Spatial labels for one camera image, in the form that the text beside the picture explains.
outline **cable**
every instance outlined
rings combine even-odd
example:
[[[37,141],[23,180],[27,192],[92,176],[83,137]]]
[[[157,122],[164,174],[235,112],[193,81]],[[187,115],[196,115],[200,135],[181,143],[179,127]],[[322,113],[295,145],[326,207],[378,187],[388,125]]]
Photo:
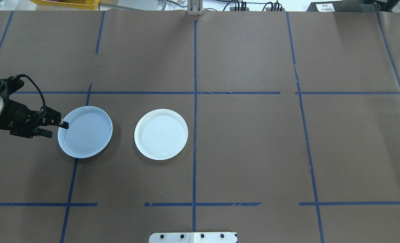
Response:
[[[182,6],[181,4],[178,4],[178,3],[176,3],[176,2],[173,2],[173,1],[170,1],[170,0],[166,0],[167,2],[170,2],[170,3],[174,3],[175,5],[178,5],[179,7],[182,7],[182,8],[186,8],[188,5],[186,5],[186,6]]]
[[[46,114],[47,112],[47,106],[45,105],[45,99],[44,99],[44,95],[42,94],[41,90],[39,89],[38,85],[36,85],[36,83],[26,74],[20,74],[14,77],[14,79],[19,79],[25,77],[27,78],[32,84],[33,86],[35,86],[36,90],[38,91],[39,95],[41,96],[41,100],[42,100],[42,112],[41,114],[39,114],[39,117],[36,119],[36,121],[34,121],[32,124],[30,124],[29,126],[26,126],[24,128],[19,128],[19,129],[13,129],[11,130],[11,132],[14,131],[19,131],[19,130],[25,130],[25,129],[30,129],[32,127],[34,127]]]
[[[272,2],[268,2],[268,3],[266,3],[266,4],[264,5],[262,12],[266,9],[266,6],[267,6],[269,3],[272,5],[271,9],[273,8],[273,3],[272,3]]]
[[[167,1],[166,0],[162,0],[162,9],[161,11],[165,11],[165,8],[167,7]]]
[[[215,1],[224,2],[224,3],[232,2],[232,1],[226,1],[226,0],[215,0]]]
[[[226,7],[227,7],[230,3],[234,3],[234,9],[236,9],[236,3],[239,3],[239,1],[237,1],[237,0],[231,0],[230,2],[227,2],[227,4],[225,5],[223,11],[225,11]]]

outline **black cable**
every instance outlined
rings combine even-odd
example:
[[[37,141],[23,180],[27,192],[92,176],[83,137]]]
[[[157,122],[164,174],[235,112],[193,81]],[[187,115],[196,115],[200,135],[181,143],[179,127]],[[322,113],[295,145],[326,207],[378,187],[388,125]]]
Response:
[[[19,79],[19,78],[22,78],[22,77],[27,78],[33,84],[33,86],[35,86],[36,90],[38,91],[39,95],[41,96],[41,99],[42,99],[42,112],[41,112],[41,114],[39,114],[39,117],[36,119],[36,121],[34,121],[29,126],[26,126],[24,128],[19,128],[19,129],[13,129],[13,130],[11,130],[11,132],[30,129],[30,128],[34,127],[44,117],[45,113],[47,112],[47,106],[45,105],[44,95],[42,94],[42,92],[39,89],[38,85],[36,85],[36,83],[26,74],[17,75],[17,76],[14,77],[14,79]]]
[[[170,0],[167,0],[167,2],[169,2],[169,3],[174,3],[175,5],[178,5],[178,6],[182,7],[182,8],[186,8],[186,7],[188,6],[188,5],[182,6],[182,5],[178,4],[178,3],[173,2],[173,1],[170,1]]]
[[[267,6],[269,3],[272,5],[271,8],[273,8],[273,3],[272,3],[272,2],[268,2],[268,3],[266,3],[266,4],[264,5],[262,12],[266,9],[266,6]]]
[[[276,12],[276,9],[279,8],[279,2],[276,0],[275,4],[273,5],[273,11]]]
[[[224,2],[224,3],[232,2],[232,1],[226,1],[226,0],[215,0],[215,1]]]
[[[223,11],[225,11],[226,7],[227,7],[230,3],[234,3],[234,9],[236,9],[236,6],[237,6],[236,3],[238,3],[238,1],[237,1],[237,0],[231,0],[230,2],[227,2],[227,4],[225,5]]]

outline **white label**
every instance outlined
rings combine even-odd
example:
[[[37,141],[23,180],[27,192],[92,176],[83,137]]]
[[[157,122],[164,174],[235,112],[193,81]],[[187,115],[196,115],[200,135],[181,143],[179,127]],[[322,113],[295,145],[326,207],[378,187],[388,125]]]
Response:
[[[334,12],[334,6],[331,3],[316,4],[318,12]]]

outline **light blue plate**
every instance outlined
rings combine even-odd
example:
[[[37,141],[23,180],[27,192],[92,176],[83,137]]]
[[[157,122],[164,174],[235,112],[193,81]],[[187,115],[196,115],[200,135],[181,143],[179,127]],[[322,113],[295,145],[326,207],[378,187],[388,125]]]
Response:
[[[59,128],[57,139],[69,156],[83,159],[101,152],[110,142],[113,124],[104,110],[83,106],[71,111],[63,119],[69,129]]]

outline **metal bracket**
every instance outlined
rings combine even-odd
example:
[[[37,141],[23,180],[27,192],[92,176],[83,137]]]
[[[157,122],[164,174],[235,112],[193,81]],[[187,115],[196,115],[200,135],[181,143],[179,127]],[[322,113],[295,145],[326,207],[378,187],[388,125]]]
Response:
[[[203,0],[188,0],[188,15],[203,15]]]
[[[149,243],[237,243],[234,232],[153,233]]]

